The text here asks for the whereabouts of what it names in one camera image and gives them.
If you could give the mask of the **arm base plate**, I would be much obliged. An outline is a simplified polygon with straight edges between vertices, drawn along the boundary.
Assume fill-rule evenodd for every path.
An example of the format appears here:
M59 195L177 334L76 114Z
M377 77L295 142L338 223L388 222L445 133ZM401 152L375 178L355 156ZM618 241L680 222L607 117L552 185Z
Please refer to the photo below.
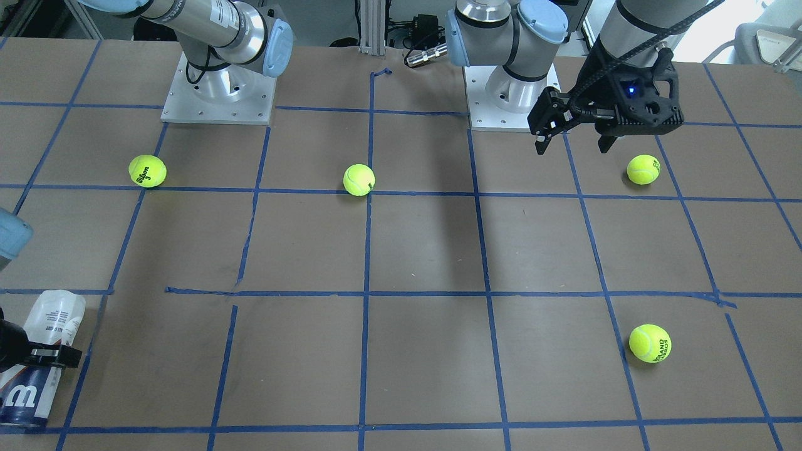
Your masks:
M160 115L164 123L259 125L271 123L276 80L238 66L199 71L180 56Z
M473 131L530 133L528 116L539 94L547 86L561 89L554 65L533 82L512 77L503 66L469 66L463 74Z

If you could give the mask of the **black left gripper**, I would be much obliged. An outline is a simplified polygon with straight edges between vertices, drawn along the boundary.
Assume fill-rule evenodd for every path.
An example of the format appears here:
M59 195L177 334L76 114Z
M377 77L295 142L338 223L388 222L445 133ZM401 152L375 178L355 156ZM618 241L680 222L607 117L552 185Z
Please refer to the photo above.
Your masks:
M610 151L618 137L667 134L684 123L673 56L672 49L664 48L650 66L622 63L582 91L587 80L614 60L604 46L594 46L576 80L575 110L585 119L595 114L602 154ZM528 124L539 156L544 155L554 136L568 129L572 120L569 99L559 89L547 86L534 103Z

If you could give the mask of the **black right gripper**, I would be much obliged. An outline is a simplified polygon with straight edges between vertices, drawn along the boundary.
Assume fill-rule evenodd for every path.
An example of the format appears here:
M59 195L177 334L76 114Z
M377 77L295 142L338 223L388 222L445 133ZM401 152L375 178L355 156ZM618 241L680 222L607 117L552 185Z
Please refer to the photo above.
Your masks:
M77 368L83 356L81 350L72 346L40 346L31 350L28 334L22 326L6 320L1 309L1 372L23 365L29 354L31 366L62 369Z

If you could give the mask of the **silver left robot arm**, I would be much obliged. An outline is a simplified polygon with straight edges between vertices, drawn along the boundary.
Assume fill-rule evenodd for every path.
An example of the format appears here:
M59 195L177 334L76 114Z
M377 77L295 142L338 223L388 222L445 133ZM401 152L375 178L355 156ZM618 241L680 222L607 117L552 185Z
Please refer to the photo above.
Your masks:
M546 86L569 32L564 9L551 1L457 1L445 39L456 66L493 66L513 85L539 86L527 115L538 154L553 137L592 123L600 152L621 137L661 136L684 123L674 49L718 1L616 1L591 46L575 85Z

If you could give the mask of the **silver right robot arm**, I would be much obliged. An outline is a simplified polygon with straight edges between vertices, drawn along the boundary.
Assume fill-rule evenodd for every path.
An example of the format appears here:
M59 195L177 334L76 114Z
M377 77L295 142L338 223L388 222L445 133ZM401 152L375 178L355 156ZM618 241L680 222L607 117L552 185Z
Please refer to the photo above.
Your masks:
M169 123L268 125L277 77L293 49L289 23L233 1L84 1L86 8L172 29L183 77L172 82Z

